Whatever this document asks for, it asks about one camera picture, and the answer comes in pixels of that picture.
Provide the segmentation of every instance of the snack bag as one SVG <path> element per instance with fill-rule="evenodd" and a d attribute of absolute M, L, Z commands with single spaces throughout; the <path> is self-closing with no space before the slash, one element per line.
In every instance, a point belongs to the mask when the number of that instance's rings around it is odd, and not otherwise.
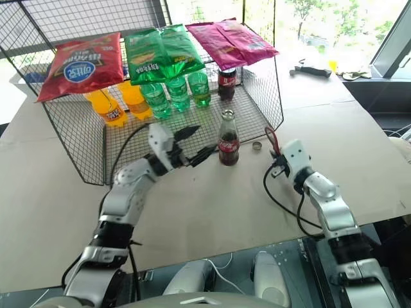
<path fill-rule="evenodd" d="M 204 68 L 183 25 L 150 29 L 125 37 L 132 85 L 166 82 Z"/>
<path fill-rule="evenodd" d="M 186 26 L 221 70 L 251 65 L 278 51 L 236 19 Z"/>
<path fill-rule="evenodd" d="M 57 53 L 37 101 L 88 93 L 123 82 L 120 33 L 89 42 L 68 42 Z"/>

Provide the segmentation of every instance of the wire basket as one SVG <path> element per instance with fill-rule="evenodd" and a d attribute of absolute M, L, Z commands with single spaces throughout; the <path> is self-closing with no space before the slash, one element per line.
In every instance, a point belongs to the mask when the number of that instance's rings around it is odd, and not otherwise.
<path fill-rule="evenodd" d="M 273 44 L 275 2 L 261 1 L 260 5 L 265 5 L 266 12 L 272 12 L 273 20 L 263 19 L 254 23 L 258 33 L 261 32 L 261 36 Z M 171 23 L 219 21 L 233 15 L 250 26 L 253 20 L 248 20 L 247 15 L 256 14 L 255 6 L 258 6 L 256 2 L 249 5 L 239 0 L 224 1 L 223 4 L 220 0 L 9 1 L 0 3 L 1 56 L 8 59 L 37 95 L 54 59 L 57 44 L 74 39 L 89 40 L 117 31 L 124 37 L 141 29 Z M 96 185 L 109 183 L 109 173 L 120 147 L 133 130 L 146 122 L 160 121 L 173 132 L 187 125 L 199 124 L 196 134 L 180 142 L 188 157 L 202 147 L 216 143 L 224 109 L 234 110 L 241 142 L 262 136 L 267 124 L 276 129 L 283 122 L 275 58 L 237 68 L 235 95 L 230 103 L 224 103 L 216 92 L 218 66 L 192 36 L 191 40 L 205 63 L 209 77 L 209 108 L 199 109 L 191 102 L 189 110 L 183 113 L 174 111 L 166 120 L 140 121 L 127 113 L 128 122 L 124 127 L 111 128 L 105 125 L 82 95 L 68 95 L 42 104 L 84 182 Z M 120 46 L 127 71 L 123 39 Z M 109 87 L 109 91 L 126 110 L 117 88 Z M 137 134 L 126 146 L 118 168 L 149 152 L 146 133 Z"/>

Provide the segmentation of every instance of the green chip bag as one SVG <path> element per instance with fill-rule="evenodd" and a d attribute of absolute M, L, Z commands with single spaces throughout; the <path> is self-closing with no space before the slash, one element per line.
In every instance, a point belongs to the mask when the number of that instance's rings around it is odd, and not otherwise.
<path fill-rule="evenodd" d="M 182 24 L 150 29 L 125 37 L 132 85 L 167 82 L 204 68 Z"/>

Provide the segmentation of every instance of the table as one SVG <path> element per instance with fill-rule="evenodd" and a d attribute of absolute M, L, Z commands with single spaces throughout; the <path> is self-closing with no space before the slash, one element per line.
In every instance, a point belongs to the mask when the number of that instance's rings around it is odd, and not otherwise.
<path fill-rule="evenodd" d="M 298 138 L 313 167 L 338 183 L 359 224 L 411 213 L 411 166 L 336 76 L 288 75 L 279 56 L 284 123 L 280 144 Z M 56 286 L 91 239 L 107 187 L 81 181 L 40 104 L 28 97 L 0 139 L 0 292 Z M 234 167 L 212 155 L 162 177 L 150 191 L 133 239 L 140 270 L 302 236 L 295 218 L 263 189 L 269 144 L 240 148 Z M 274 196 L 296 210 L 282 176 Z M 303 216 L 317 221 L 306 199 Z"/>

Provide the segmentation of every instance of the yellow object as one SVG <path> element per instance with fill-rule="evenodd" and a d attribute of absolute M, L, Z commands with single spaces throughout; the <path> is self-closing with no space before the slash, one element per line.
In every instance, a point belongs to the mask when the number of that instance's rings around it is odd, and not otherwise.
<path fill-rule="evenodd" d="M 130 80 L 119 83 L 117 88 L 123 95 L 130 112 L 138 119 L 144 120 L 153 116 L 152 110 L 144 100 L 138 85 L 131 85 Z"/>
<path fill-rule="evenodd" d="M 91 102 L 92 108 L 104 119 L 109 126 L 123 126 L 127 122 L 127 115 L 118 105 L 107 89 L 101 89 L 84 94 L 84 97 Z"/>
<path fill-rule="evenodd" d="M 337 61 L 334 61 L 334 60 L 328 61 L 328 66 L 334 73 L 337 72 L 337 67 L 338 67 Z"/>

